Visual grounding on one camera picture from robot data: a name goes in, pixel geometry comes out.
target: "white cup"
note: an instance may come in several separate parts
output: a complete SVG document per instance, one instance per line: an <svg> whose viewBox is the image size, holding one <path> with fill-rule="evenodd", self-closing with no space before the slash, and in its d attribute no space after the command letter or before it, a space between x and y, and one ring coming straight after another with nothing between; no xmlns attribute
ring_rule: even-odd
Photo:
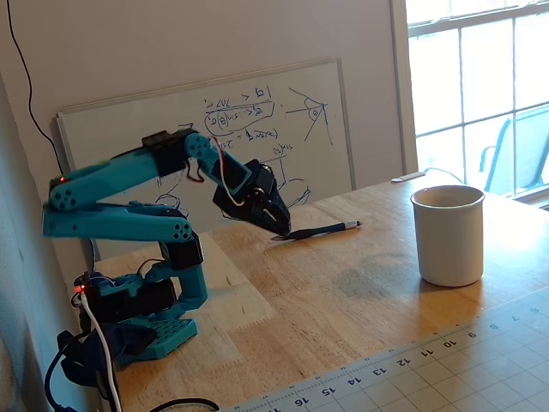
<svg viewBox="0 0 549 412"><path fill-rule="evenodd" d="M419 273L426 281L457 287L480 279L484 199L470 186L437 186L412 195Z"/></svg>

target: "wooden tabletop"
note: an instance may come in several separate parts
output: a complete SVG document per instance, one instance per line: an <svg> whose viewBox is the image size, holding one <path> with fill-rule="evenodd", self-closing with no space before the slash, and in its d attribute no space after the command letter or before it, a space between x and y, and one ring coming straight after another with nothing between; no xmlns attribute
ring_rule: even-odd
<svg viewBox="0 0 549 412"><path fill-rule="evenodd" d="M292 209L293 229L363 222L322 238L281 244L244 223L201 235L210 299L188 313L199 335L120 372L124 408L175 397L231 407L549 286L549 214L492 196L482 279L465 288L421 281L409 198L433 183L381 184ZM159 256L150 248L98 270L119 276Z"/></svg>

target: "blue robotic arm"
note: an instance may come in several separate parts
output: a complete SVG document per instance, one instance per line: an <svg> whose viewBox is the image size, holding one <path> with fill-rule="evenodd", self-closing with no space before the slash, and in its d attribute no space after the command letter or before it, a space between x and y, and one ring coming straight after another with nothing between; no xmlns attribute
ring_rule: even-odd
<svg viewBox="0 0 549 412"><path fill-rule="evenodd" d="M140 148L50 183L50 199L43 214L45 236L160 243L165 260L153 265L144 277L129 274L112 284L92 274L75 282L86 288L90 307L100 322L143 333L137 335L147 345L133 342L131 350L124 342L119 345L118 361L122 364L162 358L197 333L193 320L180 317L208 298L203 257L197 234L179 210L99 200L184 170L189 159L196 158L200 169L218 185L214 203L227 215L273 233L290 233L290 215L272 170L256 160L243 165L218 149L194 130L174 134L162 131L143 138ZM182 293L177 298L172 278L181 284ZM142 350L135 351L136 346Z"/></svg>

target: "pen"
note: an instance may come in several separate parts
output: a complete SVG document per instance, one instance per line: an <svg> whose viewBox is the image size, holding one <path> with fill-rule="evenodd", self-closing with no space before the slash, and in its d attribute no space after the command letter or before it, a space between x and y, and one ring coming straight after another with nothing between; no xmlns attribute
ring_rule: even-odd
<svg viewBox="0 0 549 412"><path fill-rule="evenodd" d="M331 226L316 227L314 229L302 229L291 232L287 236L274 236L273 240L301 240L307 239L318 234L343 232L344 230L354 229L362 225L360 221L345 221Z"/></svg>

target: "white wall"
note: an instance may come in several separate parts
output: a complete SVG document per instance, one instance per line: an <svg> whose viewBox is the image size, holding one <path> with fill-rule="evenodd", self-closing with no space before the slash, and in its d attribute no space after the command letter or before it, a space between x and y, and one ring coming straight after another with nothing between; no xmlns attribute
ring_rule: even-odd
<svg viewBox="0 0 549 412"><path fill-rule="evenodd" d="M358 187L402 172L388 0L17 0L12 11L44 126L64 106L337 56ZM0 70L45 196L56 164L27 115L26 78L6 26L0 13ZM81 247L60 242L72 279L85 267Z"/></svg>
<svg viewBox="0 0 549 412"><path fill-rule="evenodd" d="M0 76L0 410L47 411L45 371L56 336L77 332L51 242L40 233L41 204ZM54 396L90 410L82 388L57 369Z"/></svg>

